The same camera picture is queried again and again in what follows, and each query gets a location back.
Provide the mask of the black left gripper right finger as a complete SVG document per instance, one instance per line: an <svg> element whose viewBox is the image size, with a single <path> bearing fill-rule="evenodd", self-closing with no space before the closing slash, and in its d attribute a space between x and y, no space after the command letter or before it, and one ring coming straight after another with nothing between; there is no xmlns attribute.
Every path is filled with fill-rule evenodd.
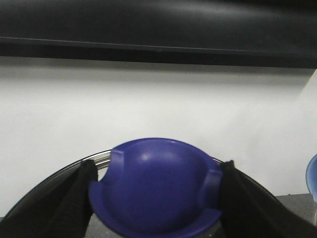
<svg viewBox="0 0 317 238"><path fill-rule="evenodd" d="M219 208L221 225L228 238L315 238L316 226L288 210L267 189L222 162Z"/></svg>

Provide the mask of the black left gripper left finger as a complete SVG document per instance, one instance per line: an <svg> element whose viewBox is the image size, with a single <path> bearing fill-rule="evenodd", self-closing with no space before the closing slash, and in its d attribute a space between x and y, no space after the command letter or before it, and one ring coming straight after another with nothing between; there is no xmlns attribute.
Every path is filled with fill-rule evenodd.
<svg viewBox="0 0 317 238"><path fill-rule="evenodd" d="M91 160L49 194L0 223L2 238L83 238L93 214L88 188L98 179Z"/></svg>

